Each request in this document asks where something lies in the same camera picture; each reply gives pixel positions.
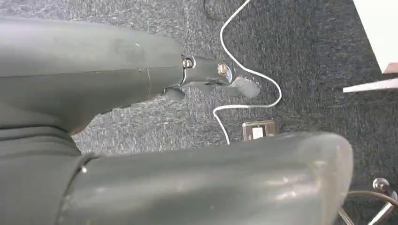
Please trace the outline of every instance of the gray carpet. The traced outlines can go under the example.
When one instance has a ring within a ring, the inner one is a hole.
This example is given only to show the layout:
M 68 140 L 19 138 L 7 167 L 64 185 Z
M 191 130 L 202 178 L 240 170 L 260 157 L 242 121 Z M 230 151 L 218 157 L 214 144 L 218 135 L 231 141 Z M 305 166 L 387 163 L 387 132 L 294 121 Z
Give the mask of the gray carpet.
M 220 20 L 240 2 L 209 0 L 205 5 L 213 7 L 205 13 L 203 0 L 0 0 L 0 15 L 131 27 L 173 37 L 185 53 L 229 60 L 218 39 Z M 244 120 L 273 119 L 280 133 L 332 131 L 353 145 L 352 189 L 370 189 L 377 176 L 398 183 L 398 92 L 341 92 L 345 86 L 396 76 L 380 73 L 352 0 L 253 0 L 225 37 L 234 55 L 247 67 L 275 78 L 284 94 L 272 109 L 221 112 L 231 140 L 241 141 Z M 222 90 L 213 95 L 194 88 L 184 91 L 183 102 L 157 98 L 98 116 L 74 138 L 83 152 L 106 154 L 222 145 L 226 141 L 211 114 L 215 106 L 267 104 L 277 94 L 267 82 L 252 100 Z M 363 224 L 382 204 L 355 198 L 344 207 Z M 393 216 L 385 224 L 397 221 Z

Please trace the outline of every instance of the white desk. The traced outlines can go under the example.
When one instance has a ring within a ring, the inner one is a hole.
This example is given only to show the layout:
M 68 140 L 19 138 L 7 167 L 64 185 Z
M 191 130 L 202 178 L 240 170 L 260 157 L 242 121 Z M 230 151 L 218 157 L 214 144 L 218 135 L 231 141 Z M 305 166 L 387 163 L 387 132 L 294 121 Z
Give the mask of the white desk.
M 398 73 L 398 0 L 353 0 L 384 74 Z M 398 79 L 356 85 L 343 92 L 396 89 Z

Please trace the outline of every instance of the white cable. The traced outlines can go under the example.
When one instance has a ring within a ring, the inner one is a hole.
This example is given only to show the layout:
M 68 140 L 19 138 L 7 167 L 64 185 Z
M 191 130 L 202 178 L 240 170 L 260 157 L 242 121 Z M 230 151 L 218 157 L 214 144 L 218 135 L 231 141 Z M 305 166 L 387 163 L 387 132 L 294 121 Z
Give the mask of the white cable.
M 251 70 L 251 69 L 248 69 L 248 68 L 244 67 L 244 66 L 243 66 L 243 65 L 242 65 L 242 64 L 241 64 L 241 63 L 228 51 L 227 47 L 226 47 L 225 44 L 224 44 L 223 32 L 224 32 L 225 27 L 227 27 L 227 25 L 240 13 L 240 11 L 242 11 L 242 9 L 243 9 L 244 7 L 246 7 L 246 5 L 247 5 L 250 1 L 251 1 L 251 0 L 246 0 L 246 1 L 243 3 L 243 5 L 241 5 L 241 7 L 239 7 L 239 8 L 235 11 L 235 13 L 232 14 L 232 16 L 231 16 L 231 17 L 224 23 L 224 25 L 222 26 L 221 31 L 220 31 L 221 45 L 222 45 L 222 48 L 224 49 L 224 51 L 229 55 L 229 57 L 231 57 L 231 59 L 234 60 L 234 62 L 235 62 L 242 70 L 244 70 L 244 71 L 246 71 L 246 72 L 248 72 L 248 73 L 251 73 L 251 74 L 260 76 L 260 77 L 262 77 L 262 78 L 265 78 L 265 79 L 271 81 L 271 82 L 276 86 L 276 88 L 278 89 L 279 97 L 278 97 L 278 99 L 277 99 L 274 103 L 272 103 L 272 104 L 270 104 L 270 105 L 223 105 L 223 106 L 219 106 L 219 107 L 215 108 L 215 109 L 213 110 L 213 115 L 214 115 L 215 119 L 218 121 L 218 123 L 220 124 L 220 127 L 221 127 L 222 131 L 224 132 L 225 138 L 227 139 L 227 144 L 230 144 L 230 138 L 229 138 L 228 133 L 227 133 L 227 131 L 225 130 L 225 127 L 224 127 L 224 125 L 222 124 L 220 118 L 219 118 L 219 117 L 217 116 L 217 114 L 216 114 L 217 111 L 220 111 L 220 110 L 223 110 L 223 109 L 271 108 L 271 107 L 275 106 L 276 104 L 278 104 L 279 101 L 281 101 L 281 99 L 282 99 L 282 90 L 281 90 L 281 87 L 279 86 L 279 84 L 278 84 L 276 81 L 274 81 L 272 78 L 270 78 L 270 77 L 268 77 L 268 76 L 265 76 L 264 74 L 261 74 L 261 73 L 259 73 L 259 72 L 256 72 L 256 71 L 254 71 L 254 70 Z

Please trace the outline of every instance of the bolt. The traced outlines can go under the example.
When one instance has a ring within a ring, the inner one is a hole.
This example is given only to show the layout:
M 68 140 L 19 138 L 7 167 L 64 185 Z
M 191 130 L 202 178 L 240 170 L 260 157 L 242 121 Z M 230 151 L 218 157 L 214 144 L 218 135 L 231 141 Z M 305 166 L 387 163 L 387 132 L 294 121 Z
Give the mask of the bolt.
M 217 70 L 218 70 L 218 74 L 226 75 L 227 74 L 227 70 L 228 70 L 228 66 L 225 63 L 220 63 L 217 66 Z
M 389 184 L 388 180 L 386 180 L 385 178 L 376 178 L 373 181 L 373 188 L 375 190 L 384 191 L 384 188 L 389 185 L 390 184 Z
M 184 68 L 191 68 L 193 66 L 193 62 L 190 59 L 183 60 L 183 67 Z

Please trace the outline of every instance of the screw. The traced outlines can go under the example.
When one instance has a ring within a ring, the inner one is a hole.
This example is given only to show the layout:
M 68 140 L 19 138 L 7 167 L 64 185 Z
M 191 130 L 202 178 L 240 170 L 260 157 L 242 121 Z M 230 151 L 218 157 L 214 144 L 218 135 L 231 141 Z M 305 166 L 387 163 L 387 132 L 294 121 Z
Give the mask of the screw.
M 220 75 L 226 75 L 227 69 L 228 69 L 228 67 L 225 63 L 220 63 L 217 66 L 218 74 L 220 74 Z
M 183 60 L 183 67 L 184 68 L 191 68 L 193 66 L 193 62 L 190 59 Z

